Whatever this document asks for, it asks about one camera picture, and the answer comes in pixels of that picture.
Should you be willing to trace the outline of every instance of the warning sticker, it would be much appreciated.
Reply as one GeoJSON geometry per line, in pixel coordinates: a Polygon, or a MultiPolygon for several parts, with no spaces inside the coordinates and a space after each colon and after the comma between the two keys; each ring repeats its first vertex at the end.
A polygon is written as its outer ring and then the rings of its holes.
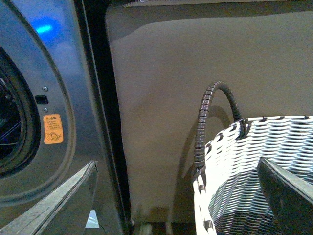
{"type": "Polygon", "coordinates": [[[59,114],[49,114],[44,116],[45,124],[45,144],[63,142],[63,127],[59,114]]]}

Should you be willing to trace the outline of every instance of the laundry basket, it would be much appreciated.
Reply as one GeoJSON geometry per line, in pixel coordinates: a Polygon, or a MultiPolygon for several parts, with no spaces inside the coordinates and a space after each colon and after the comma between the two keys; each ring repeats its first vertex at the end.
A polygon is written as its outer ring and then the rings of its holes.
{"type": "Polygon", "coordinates": [[[313,184],[313,116],[244,119],[230,88],[211,84],[204,93],[196,132],[193,179],[197,235],[280,235],[257,175],[265,157],[313,184]],[[234,123],[205,142],[209,107],[222,90],[234,123]]]}

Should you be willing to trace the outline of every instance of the gray wall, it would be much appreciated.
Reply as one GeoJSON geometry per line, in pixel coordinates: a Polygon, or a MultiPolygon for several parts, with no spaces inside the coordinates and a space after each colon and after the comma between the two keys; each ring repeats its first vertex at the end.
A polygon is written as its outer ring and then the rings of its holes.
{"type": "MultiPolygon", "coordinates": [[[[227,82],[245,117],[312,114],[312,1],[112,7],[107,13],[132,217],[193,221],[201,97],[227,82]]],[[[233,120],[217,93],[213,138],[233,120]]]]}

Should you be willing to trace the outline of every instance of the black handle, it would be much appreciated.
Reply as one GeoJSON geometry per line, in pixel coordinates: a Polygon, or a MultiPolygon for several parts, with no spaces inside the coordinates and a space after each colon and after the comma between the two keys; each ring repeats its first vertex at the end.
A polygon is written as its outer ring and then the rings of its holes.
{"type": "Polygon", "coordinates": [[[238,104],[235,101],[234,95],[231,92],[229,86],[222,81],[213,82],[211,85],[209,85],[203,95],[198,116],[196,143],[195,143],[195,159],[194,159],[194,164],[197,169],[201,169],[205,165],[204,156],[205,156],[206,118],[208,117],[209,112],[208,109],[211,106],[215,91],[217,90],[222,90],[224,94],[227,96],[235,122],[242,121],[241,125],[243,132],[245,132],[246,130],[246,125],[244,123],[245,120],[242,117],[242,114],[238,108],[238,104]]]}

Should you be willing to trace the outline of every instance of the washing machine door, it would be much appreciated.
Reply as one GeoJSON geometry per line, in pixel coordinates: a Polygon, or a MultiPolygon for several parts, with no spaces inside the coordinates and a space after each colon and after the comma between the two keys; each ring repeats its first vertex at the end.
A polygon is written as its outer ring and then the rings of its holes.
{"type": "Polygon", "coordinates": [[[0,0],[0,20],[0,228],[98,161],[93,208],[124,234],[82,3],[0,0]]]}

